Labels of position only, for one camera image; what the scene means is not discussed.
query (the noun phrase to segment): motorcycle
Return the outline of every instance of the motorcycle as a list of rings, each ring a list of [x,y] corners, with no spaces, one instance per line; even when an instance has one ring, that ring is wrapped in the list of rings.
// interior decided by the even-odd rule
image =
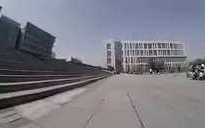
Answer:
[[[196,71],[194,71],[194,72],[192,72],[192,80],[197,80],[198,79],[198,77],[199,77],[199,73],[198,73],[198,71],[196,70]]]
[[[199,72],[198,79],[199,80],[204,80],[205,79],[205,72]]]

